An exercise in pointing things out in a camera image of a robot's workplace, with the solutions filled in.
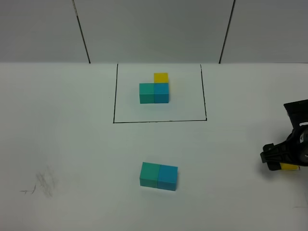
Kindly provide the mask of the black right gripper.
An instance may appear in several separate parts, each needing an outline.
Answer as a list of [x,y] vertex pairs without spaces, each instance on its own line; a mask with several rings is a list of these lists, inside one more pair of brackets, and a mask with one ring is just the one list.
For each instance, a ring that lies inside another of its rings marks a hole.
[[308,126],[300,125],[308,121],[308,100],[285,103],[284,107],[293,126],[290,158],[286,142],[274,145],[273,143],[263,146],[260,154],[262,163],[266,163],[270,171],[281,170],[280,163],[308,166]]

